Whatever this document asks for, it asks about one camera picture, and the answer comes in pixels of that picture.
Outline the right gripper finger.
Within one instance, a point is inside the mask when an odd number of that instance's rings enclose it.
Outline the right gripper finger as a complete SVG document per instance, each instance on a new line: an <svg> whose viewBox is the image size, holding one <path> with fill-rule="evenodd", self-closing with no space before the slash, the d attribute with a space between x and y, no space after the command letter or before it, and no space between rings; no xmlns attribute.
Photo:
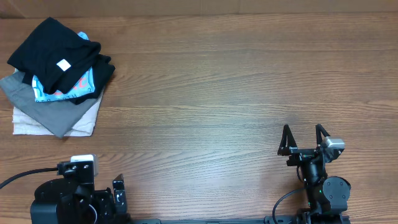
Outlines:
<svg viewBox="0 0 398 224"><path fill-rule="evenodd" d="M277 151L278 156L289 156L297 152L297 144L288 124L284 125L282 139Z"/></svg>
<svg viewBox="0 0 398 224"><path fill-rule="evenodd" d="M317 145L324 146L325 143L323 141L326 139L326 137L329 137L330 134L326 131L326 129L321 124L317 124L315 126L315 129L316 129Z"/></svg>

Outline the black t-shirt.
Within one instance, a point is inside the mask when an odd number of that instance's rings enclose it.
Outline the black t-shirt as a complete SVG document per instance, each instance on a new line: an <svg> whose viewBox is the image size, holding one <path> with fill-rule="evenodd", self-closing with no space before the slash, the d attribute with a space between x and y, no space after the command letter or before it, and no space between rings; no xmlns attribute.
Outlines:
<svg viewBox="0 0 398 224"><path fill-rule="evenodd" d="M68 93L92 67L101 44L81 38L51 17L39 24L10 56L7 63L36 76L44 92Z"/></svg>

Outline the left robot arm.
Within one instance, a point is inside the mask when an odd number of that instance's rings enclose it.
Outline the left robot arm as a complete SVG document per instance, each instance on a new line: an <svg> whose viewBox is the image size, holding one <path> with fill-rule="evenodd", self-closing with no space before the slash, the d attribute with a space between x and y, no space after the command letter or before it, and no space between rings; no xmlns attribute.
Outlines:
<svg viewBox="0 0 398 224"><path fill-rule="evenodd" d="M59 163L57 174L61 178L43 183L34 193L32 223L131 223L123 176L113 180L112 189L95 190L97 171L95 158Z"/></svg>

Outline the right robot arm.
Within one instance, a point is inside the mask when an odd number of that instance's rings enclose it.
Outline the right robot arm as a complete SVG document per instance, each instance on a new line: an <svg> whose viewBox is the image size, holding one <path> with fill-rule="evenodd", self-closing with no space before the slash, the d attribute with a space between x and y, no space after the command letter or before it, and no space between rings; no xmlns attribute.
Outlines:
<svg viewBox="0 0 398 224"><path fill-rule="evenodd" d="M329 176L326 164L339 158L345 149L345 142L333 138L321 125L315 126L317 146L313 149L299 149L293 134L286 124L277 154L287 156L287 165L296 168L296 175L303 187L282 196L272 209L272 220L278 223L276 209L287 197L306 192L308 208L297 211L290 218L293 223L349 223L343 216L348 209L351 184L342 177Z"/></svg>

